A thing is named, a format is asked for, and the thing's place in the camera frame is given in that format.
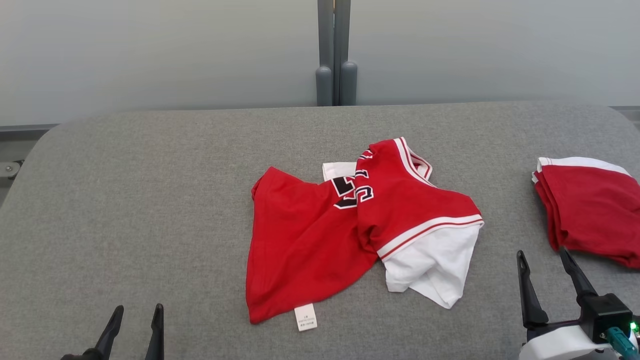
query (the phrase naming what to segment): folded red jersey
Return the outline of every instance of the folded red jersey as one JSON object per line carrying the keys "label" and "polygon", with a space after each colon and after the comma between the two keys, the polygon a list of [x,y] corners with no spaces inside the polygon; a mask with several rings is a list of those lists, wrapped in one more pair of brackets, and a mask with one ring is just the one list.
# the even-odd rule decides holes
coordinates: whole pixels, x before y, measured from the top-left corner
{"label": "folded red jersey", "polygon": [[450,307],[484,222],[469,197],[436,188],[430,173],[403,138],[371,145],[352,176],[321,184],[269,168],[252,190],[251,323],[338,293],[378,257],[390,291],[411,287]]}
{"label": "folded red jersey", "polygon": [[554,250],[564,246],[640,268],[640,185],[624,168],[591,158],[539,158],[533,181]]}

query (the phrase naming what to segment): gray wall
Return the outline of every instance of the gray wall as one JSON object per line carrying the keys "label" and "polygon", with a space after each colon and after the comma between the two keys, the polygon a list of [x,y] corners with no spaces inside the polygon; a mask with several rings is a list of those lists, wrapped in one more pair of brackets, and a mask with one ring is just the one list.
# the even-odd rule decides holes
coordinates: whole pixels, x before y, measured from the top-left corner
{"label": "gray wall", "polygon": [[358,104],[640,104],[638,0],[351,0]]}
{"label": "gray wall", "polygon": [[312,106],[316,0],[2,0],[0,126]]}

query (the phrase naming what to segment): white clothing tag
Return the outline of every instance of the white clothing tag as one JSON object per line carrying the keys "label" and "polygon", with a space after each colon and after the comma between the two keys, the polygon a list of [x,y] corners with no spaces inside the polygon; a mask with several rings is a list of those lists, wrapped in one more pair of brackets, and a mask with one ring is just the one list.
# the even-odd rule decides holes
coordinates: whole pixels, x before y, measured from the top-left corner
{"label": "white clothing tag", "polygon": [[323,163],[322,177],[325,181],[334,177],[353,176],[356,173],[356,163]]}
{"label": "white clothing tag", "polygon": [[318,323],[316,322],[316,311],[314,310],[313,304],[296,307],[293,311],[296,313],[298,331],[305,331],[318,327]]}

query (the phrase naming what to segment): red basketball jersey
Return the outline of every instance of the red basketball jersey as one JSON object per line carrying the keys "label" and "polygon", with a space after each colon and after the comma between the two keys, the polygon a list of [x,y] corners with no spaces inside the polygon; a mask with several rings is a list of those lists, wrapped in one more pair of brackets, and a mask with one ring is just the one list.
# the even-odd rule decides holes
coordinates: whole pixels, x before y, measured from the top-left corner
{"label": "red basketball jersey", "polygon": [[436,188],[430,173],[404,138],[371,145],[352,176],[321,184],[267,170],[252,190],[251,323],[336,294],[378,256],[390,291],[412,287],[450,307],[483,221],[470,198]]}

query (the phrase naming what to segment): garment label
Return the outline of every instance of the garment label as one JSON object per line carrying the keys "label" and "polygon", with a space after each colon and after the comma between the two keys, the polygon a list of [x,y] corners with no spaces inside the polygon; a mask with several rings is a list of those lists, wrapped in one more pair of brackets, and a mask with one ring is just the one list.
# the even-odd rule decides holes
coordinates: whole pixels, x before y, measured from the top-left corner
{"label": "garment label", "polygon": [[314,310],[313,304],[296,307],[293,311],[296,313],[298,331],[305,331],[318,327],[318,323],[316,322],[316,311]]}

